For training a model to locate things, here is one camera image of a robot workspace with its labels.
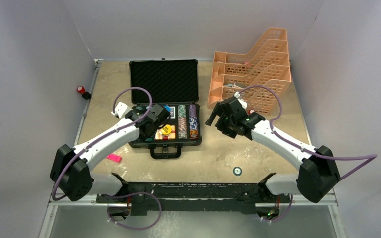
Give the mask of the red gold card deck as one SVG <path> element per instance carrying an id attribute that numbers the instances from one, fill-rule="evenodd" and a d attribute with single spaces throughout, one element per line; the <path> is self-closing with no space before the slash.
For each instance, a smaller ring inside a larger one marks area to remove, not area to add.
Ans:
<path id="1" fill-rule="evenodd" d="M 156 141 L 175 140 L 176 139 L 176 130 L 174 127 L 170 127 L 170 129 L 158 129 L 156 131 L 154 139 Z"/>

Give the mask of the yellow round button chip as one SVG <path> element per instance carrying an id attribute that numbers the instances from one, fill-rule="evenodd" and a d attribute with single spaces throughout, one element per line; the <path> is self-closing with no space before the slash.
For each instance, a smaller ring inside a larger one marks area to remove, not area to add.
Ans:
<path id="1" fill-rule="evenodd" d="M 169 124 L 165 125 L 164 127 L 160 129 L 160 133 L 162 135 L 169 135 L 171 132 L 172 132 L 172 127 Z"/>

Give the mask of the blue round button chip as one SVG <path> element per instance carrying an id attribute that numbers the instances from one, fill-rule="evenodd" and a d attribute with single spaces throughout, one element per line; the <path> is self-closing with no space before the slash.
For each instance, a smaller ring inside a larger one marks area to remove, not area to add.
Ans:
<path id="1" fill-rule="evenodd" d="M 167 105 L 164 105 L 164 108 L 168 111 L 168 112 L 170 112 L 171 110 L 170 110 L 170 107 L 169 106 L 167 106 Z"/>

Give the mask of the blue playing card deck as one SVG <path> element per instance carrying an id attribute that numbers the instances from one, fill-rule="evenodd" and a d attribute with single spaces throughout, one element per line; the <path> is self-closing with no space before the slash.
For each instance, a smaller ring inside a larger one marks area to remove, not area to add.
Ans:
<path id="1" fill-rule="evenodd" d="M 176 118 L 176 109 L 174 106 L 169 106 L 169 112 L 170 112 L 170 118 L 175 119 Z"/>

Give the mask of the black poker set case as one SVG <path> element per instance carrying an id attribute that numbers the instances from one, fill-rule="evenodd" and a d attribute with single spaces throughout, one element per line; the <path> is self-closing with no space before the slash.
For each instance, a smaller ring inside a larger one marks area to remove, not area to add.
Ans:
<path id="1" fill-rule="evenodd" d="M 149 100 L 143 88 L 151 94 L 152 102 L 162 106 L 174 106 L 176 118 L 167 124 L 176 130 L 175 140 L 138 139 L 130 143 L 132 148 L 147 148 L 153 159 L 176 159 L 182 148 L 202 143 L 200 119 L 197 59 L 141 60 L 129 63 L 133 109 L 148 108 Z"/>

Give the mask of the teal poker chip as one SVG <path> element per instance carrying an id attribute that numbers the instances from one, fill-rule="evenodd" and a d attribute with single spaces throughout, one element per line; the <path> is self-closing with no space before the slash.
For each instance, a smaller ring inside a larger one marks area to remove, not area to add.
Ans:
<path id="1" fill-rule="evenodd" d="M 242 174 L 242 169 L 240 167 L 234 167 L 233 174 L 236 176 L 240 176 Z"/>

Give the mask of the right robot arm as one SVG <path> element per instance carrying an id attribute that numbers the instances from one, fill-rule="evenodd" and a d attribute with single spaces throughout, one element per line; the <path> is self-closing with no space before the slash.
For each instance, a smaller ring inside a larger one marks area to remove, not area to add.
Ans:
<path id="1" fill-rule="evenodd" d="M 329 148 L 317 149 L 271 127 L 270 121 L 260 114 L 247 113 L 241 100 L 235 97 L 218 102 L 205 124 L 215 125 L 230 138 L 240 135 L 260 143 L 297 169 L 295 174 L 271 173 L 265 177 L 258 189 L 263 201 L 270 202 L 281 194 L 298 194 L 318 203 L 341 180 L 336 162 L 324 158 L 333 156 Z"/>

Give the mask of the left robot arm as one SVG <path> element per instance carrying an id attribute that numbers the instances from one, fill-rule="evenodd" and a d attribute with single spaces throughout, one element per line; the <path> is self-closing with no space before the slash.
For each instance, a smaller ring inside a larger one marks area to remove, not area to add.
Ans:
<path id="1" fill-rule="evenodd" d="M 170 119 L 170 109 L 155 104 L 139 110 L 118 103 L 112 115 L 119 121 L 100 135 L 74 147 L 64 144 L 57 149 L 50 171 L 50 179 L 55 184 L 54 201 L 59 200 L 56 197 L 58 189 L 63 192 L 62 198 L 70 201 L 93 193 L 109 195 L 116 203 L 127 199 L 128 189 L 122 186 L 118 176 L 101 176 L 93 174 L 92 170 L 122 146 L 152 137 Z"/>

